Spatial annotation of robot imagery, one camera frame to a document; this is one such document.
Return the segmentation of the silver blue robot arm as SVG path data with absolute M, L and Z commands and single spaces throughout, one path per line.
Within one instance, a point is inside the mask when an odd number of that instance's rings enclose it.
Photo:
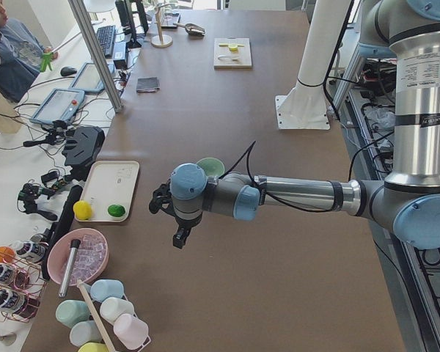
M 440 247 L 440 1 L 364 1 L 359 48 L 395 54 L 392 171 L 382 180 L 299 180 L 179 165 L 153 192 L 151 213 L 173 216 L 182 248 L 204 212 L 251 220 L 264 204 L 372 220 L 418 249 Z

